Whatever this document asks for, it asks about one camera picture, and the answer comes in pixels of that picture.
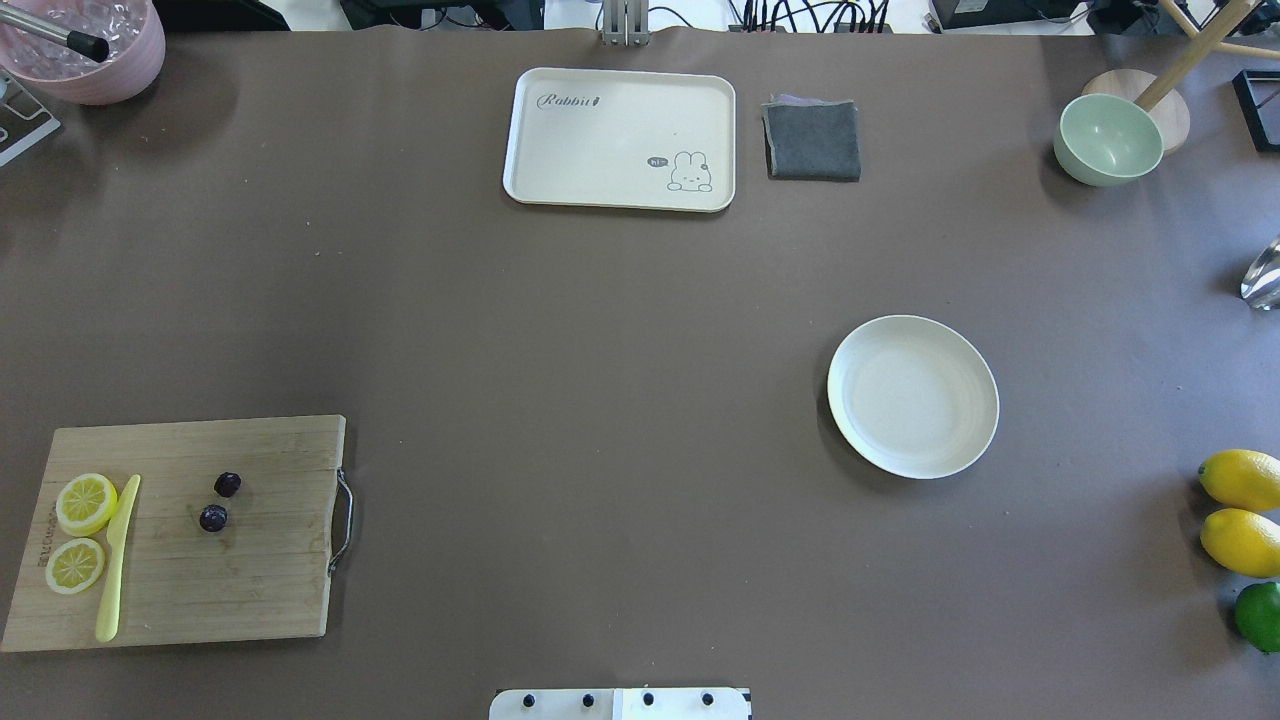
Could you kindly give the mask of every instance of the black handle tip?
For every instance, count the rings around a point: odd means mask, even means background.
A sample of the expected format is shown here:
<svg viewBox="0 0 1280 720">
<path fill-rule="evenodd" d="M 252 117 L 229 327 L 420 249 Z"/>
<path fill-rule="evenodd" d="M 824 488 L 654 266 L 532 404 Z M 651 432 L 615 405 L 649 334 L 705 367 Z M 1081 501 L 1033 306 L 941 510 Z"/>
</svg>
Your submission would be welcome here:
<svg viewBox="0 0 1280 720">
<path fill-rule="evenodd" d="M 67 35 L 67 46 L 95 63 L 101 63 L 111 54 L 106 40 L 76 29 Z"/>
</svg>

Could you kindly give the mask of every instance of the white plate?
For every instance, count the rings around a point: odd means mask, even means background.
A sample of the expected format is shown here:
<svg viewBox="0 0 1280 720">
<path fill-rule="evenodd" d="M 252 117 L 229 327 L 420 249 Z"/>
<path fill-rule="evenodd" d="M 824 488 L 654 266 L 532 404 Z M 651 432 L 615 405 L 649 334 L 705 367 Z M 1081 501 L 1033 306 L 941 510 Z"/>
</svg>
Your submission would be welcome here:
<svg viewBox="0 0 1280 720">
<path fill-rule="evenodd" d="M 836 425 L 854 450 L 904 478 L 972 465 L 1000 420 L 996 378 L 960 333 L 915 315 L 886 315 L 840 343 L 827 373 Z"/>
<path fill-rule="evenodd" d="M 735 101 L 716 76 L 534 68 L 516 82 L 502 186 L 520 202 L 723 210 Z"/>
</svg>

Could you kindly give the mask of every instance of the green lime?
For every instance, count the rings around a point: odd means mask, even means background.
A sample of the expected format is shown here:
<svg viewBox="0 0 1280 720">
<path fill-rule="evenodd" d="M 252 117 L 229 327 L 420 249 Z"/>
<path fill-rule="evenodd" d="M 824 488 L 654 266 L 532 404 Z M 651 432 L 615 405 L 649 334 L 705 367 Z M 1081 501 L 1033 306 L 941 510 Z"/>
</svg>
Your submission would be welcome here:
<svg viewBox="0 0 1280 720">
<path fill-rule="evenodd" d="M 1235 598 L 1235 626 L 1262 652 L 1280 652 L 1280 583 L 1258 583 Z"/>
</svg>

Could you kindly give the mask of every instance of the yellow lemon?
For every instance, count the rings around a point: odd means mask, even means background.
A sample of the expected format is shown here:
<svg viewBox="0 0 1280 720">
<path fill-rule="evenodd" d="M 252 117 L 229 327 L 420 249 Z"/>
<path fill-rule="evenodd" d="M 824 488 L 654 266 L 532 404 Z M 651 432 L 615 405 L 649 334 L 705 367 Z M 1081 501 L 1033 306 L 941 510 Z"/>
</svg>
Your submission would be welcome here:
<svg viewBox="0 0 1280 720">
<path fill-rule="evenodd" d="M 1204 518 L 1201 544 L 1228 570 L 1251 578 L 1280 575 L 1280 525 L 1228 507 Z"/>
<path fill-rule="evenodd" d="M 1199 469 L 1201 484 L 1230 507 L 1266 512 L 1280 507 L 1280 460 L 1254 450 L 1224 450 Z"/>
<path fill-rule="evenodd" d="M 54 503 L 58 527 L 72 537 L 91 536 L 111 519 L 116 502 L 111 480 L 97 473 L 86 473 L 67 483 L 58 493 L 58 502 Z"/>
<path fill-rule="evenodd" d="M 106 565 L 106 553 L 93 538 L 64 543 L 45 565 L 45 582 L 59 594 L 76 594 L 93 584 Z"/>
</svg>

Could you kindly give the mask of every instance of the cartoon bunny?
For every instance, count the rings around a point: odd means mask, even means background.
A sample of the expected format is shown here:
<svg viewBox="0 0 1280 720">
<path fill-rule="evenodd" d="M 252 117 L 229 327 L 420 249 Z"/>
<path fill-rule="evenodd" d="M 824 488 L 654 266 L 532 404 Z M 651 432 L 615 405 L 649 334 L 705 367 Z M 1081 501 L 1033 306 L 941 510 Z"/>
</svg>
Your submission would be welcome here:
<svg viewBox="0 0 1280 720">
<path fill-rule="evenodd" d="M 676 152 L 676 163 L 671 169 L 671 182 L 667 190 L 685 192 L 710 192 L 712 172 L 707 168 L 707 155 L 703 152 Z"/>
</svg>

